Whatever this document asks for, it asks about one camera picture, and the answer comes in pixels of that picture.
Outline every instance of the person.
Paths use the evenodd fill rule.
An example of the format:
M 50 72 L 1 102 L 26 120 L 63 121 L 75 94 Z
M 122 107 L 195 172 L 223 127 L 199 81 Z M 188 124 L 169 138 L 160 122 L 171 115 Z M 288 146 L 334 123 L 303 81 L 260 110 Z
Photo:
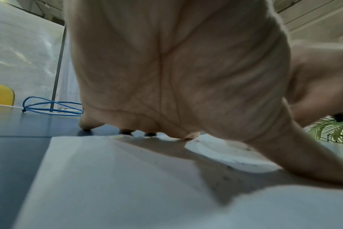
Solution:
M 343 110 L 343 49 L 292 44 L 270 0 L 64 6 L 82 129 L 110 124 L 180 139 L 203 131 L 343 184 L 343 158 L 301 128 Z

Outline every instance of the human palm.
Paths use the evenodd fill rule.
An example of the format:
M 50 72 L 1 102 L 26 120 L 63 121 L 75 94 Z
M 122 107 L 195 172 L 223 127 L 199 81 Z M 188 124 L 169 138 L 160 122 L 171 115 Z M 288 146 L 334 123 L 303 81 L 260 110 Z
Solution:
M 290 52 L 265 0 L 68 0 L 83 129 L 240 140 L 294 173 L 343 183 L 283 97 Z

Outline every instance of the blue wire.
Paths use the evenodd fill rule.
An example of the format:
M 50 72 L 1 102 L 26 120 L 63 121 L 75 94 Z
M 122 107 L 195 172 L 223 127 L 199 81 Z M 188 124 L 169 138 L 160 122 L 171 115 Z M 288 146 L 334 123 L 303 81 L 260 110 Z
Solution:
M 42 99 L 42 100 L 46 100 L 48 102 L 41 102 L 41 103 L 32 103 L 29 105 L 25 105 L 26 101 L 31 99 L 31 98 L 38 98 L 38 99 Z M 37 106 L 37 105 L 43 105 L 43 104 L 58 104 L 60 106 L 64 106 L 67 108 L 71 108 L 80 112 L 74 112 L 74 111 L 63 111 L 63 110 L 57 110 L 57 109 L 48 109 L 48 108 L 34 108 L 33 106 Z M 76 117 L 80 117 L 83 114 L 83 110 L 81 109 L 77 109 L 65 104 L 76 104 L 76 105 L 81 105 L 81 103 L 75 103 L 75 102 L 65 102 L 65 101 L 59 101 L 59 102 L 55 102 L 46 98 L 42 98 L 42 97 L 38 97 L 38 96 L 30 96 L 28 98 L 26 98 L 23 103 L 22 103 L 22 112 L 26 112 L 26 111 L 31 111 L 34 113 L 38 113 L 38 114 L 46 114 L 46 115 L 56 115 L 56 116 L 76 116 Z M 40 111 L 56 111 L 56 112 L 63 112 L 63 113 L 69 113 L 69 114 L 58 114 L 58 113 L 52 113 L 52 114 L 47 114 L 47 113 L 43 113 Z

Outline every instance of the table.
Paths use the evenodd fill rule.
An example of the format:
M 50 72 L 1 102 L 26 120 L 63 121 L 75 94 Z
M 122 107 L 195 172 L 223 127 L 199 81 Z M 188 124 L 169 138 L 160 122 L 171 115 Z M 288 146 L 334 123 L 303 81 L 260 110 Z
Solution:
M 0 107 L 0 229 L 11 228 L 52 137 L 119 134 L 108 125 L 82 131 L 78 120 Z

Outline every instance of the blue cable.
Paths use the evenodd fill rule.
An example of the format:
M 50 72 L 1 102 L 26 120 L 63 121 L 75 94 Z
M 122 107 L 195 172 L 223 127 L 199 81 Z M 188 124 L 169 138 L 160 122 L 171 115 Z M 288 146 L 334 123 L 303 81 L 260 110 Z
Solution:
M 41 102 L 41 103 L 32 103 L 32 104 L 29 104 L 29 105 L 25 105 L 26 104 L 26 101 L 31 99 L 31 98 L 38 98 L 38 99 L 42 99 L 42 100 L 46 100 L 48 102 Z M 63 110 L 57 110 L 57 109 L 48 109 L 48 108 L 34 108 L 33 106 L 37 106 L 37 105 L 43 105 L 43 104 L 58 104 L 58 105 L 61 105 L 61 106 L 64 106 L 64 107 L 67 107 L 67 108 L 71 108 L 71 109 L 74 109 L 74 110 L 77 110 L 79 112 L 74 112 L 74 111 L 63 111 Z M 55 101 L 52 101 L 52 100 L 49 100 L 49 99 L 46 99 L 46 98 L 41 98 L 41 97 L 37 97 L 37 96 L 30 96 L 28 98 L 26 98 L 23 103 L 22 103 L 22 112 L 26 112 L 26 111 L 32 111 L 34 113 L 38 113 L 38 114 L 46 114 L 46 115 L 57 115 L 57 116 L 76 116 L 76 117 L 80 117 L 82 114 L 83 114 L 83 110 L 81 109 L 77 109 L 77 108 L 74 108 L 74 107 L 71 107 L 71 106 L 68 106 L 68 105 L 65 105 L 65 104 L 76 104 L 76 105 L 81 105 L 81 103 L 75 103 L 75 102 L 64 102 L 64 101 L 59 101 L 59 102 L 55 102 Z M 58 114 L 58 113 L 44 113 L 42 111 L 56 111 L 56 112 L 63 112 L 63 113 L 69 113 L 69 114 Z

